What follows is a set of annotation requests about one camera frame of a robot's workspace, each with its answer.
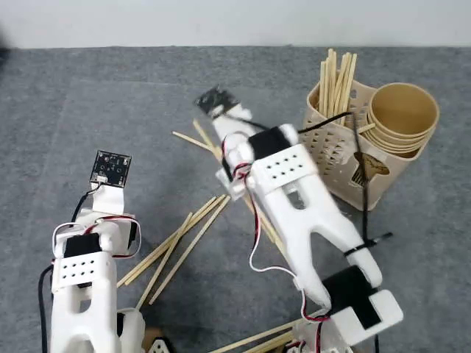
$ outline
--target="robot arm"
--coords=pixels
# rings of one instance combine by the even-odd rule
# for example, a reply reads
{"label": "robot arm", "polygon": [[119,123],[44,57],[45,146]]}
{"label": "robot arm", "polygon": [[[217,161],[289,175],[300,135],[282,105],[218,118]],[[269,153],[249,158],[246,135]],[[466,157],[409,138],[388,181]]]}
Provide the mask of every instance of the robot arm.
{"label": "robot arm", "polygon": [[136,231],[140,236],[137,221],[124,214],[129,163],[128,156],[99,151],[92,190],[104,184],[93,194],[93,208],[83,209],[73,227],[54,232],[51,353],[143,352],[142,315],[116,307],[114,257],[127,256]]}
{"label": "robot arm", "polygon": [[[250,112],[219,87],[205,93],[196,104],[213,119],[224,141],[224,168],[216,176],[234,199],[246,192],[245,185],[257,196],[286,247],[297,287],[321,307],[331,309],[330,317],[344,341],[357,344],[401,321],[403,313],[393,295],[378,291],[382,282],[378,264],[355,226],[336,206],[309,153],[299,143],[296,129],[285,124],[255,133],[247,123]],[[251,165],[246,183],[232,178],[232,171],[241,163]],[[291,194],[301,200],[301,207],[290,201]],[[323,282],[312,263],[312,232],[343,253],[349,252],[351,267]],[[362,289],[353,295],[357,288]],[[374,309],[358,313],[359,302]]]}

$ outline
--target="white wall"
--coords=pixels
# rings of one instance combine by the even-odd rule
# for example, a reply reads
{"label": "white wall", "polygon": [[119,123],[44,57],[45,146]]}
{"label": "white wall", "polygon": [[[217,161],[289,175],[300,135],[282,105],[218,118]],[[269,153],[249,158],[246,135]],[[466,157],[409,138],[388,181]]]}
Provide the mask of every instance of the white wall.
{"label": "white wall", "polygon": [[0,0],[10,46],[469,46],[467,0]]}

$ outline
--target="circuit board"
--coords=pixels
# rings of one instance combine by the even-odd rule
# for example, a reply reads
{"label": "circuit board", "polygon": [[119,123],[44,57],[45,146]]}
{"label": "circuit board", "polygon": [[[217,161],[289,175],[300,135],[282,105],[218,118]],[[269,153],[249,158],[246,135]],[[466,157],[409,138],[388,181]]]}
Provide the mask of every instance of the circuit board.
{"label": "circuit board", "polygon": [[131,156],[98,150],[90,182],[124,188],[130,164]]}
{"label": "circuit board", "polygon": [[231,93],[219,86],[211,88],[194,102],[205,114],[217,118],[240,103]]}

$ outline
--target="gray carpet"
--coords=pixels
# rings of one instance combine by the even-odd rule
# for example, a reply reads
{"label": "gray carpet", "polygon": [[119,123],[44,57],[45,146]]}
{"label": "gray carpet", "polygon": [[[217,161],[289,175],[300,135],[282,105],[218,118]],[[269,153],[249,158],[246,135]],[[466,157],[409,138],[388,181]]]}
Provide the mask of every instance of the gray carpet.
{"label": "gray carpet", "polygon": [[[401,325],[380,336],[381,351],[465,352],[471,49],[354,50],[358,81],[416,83],[442,111],[425,153],[370,213],[372,235],[396,235],[372,252],[383,286],[405,313]],[[1,351],[40,351],[38,274],[52,257],[53,227],[70,218],[88,188],[97,149],[133,156],[125,199],[143,226],[142,258],[188,212],[224,192],[213,178],[213,157],[171,136],[196,136],[191,120],[204,118],[193,98],[220,82],[257,121],[299,126],[323,57],[325,49],[294,47],[11,51],[0,68]],[[359,225],[359,212],[339,205]],[[147,324],[162,327],[177,352],[206,352],[298,317],[300,297],[289,278],[249,270],[252,227],[245,205],[231,203],[155,305],[143,308]],[[322,276],[345,266],[325,241],[315,244]],[[119,274],[139,258],[120,261]],[[283,263],[268,241],[257,262]],[[150,275],[118,290],[120,307],[135,305]]]}

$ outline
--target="beige plastic cup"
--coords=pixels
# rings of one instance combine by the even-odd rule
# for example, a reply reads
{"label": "beige plastic cup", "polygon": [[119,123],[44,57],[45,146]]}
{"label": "beige plastic cup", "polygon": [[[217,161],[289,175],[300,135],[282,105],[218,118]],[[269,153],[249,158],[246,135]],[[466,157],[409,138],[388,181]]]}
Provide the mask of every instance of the beige plastic cup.
{"label": "beige plastic cup", "polygon": [[439,106],[429,92],[410,83],[378,88],[369,101],[376,128],[399,139],[424,138],[439,120]]}
{"label": "beige plastic cup", "polygon": [[373,145],[378,147],[379,149],[382,149],[383,151],[386,151],[388,153],[392,154],[404,154],[404,153],[409,153],[416,151],[417,149],[420,149],[422,144],[419,144],[418,146],[412,146],[412,147],[395,147],[395,146],[388,146],[384,144],[383,142],[379,141],[371,132],[371,130],[366,131],[363,133],[364,137],[371,142]]}
{"label": "beige plastic cup", "polygon": [[[366,120],[368,121],[368,124],[371,124],[373,121],[371,120],[369,114],[366,115]],[[393,146],[403,146],[403,147],[412,147],[415,145],[421,145],[423,143],[423,140],[428,137],[429,134],[420,136],[418,138],[395,138],[394,136],[388,135],[386,132],[383,130],[374,127],[370,129],[370,132],[378,139],[383,141],[385,144],[390,144]]]}

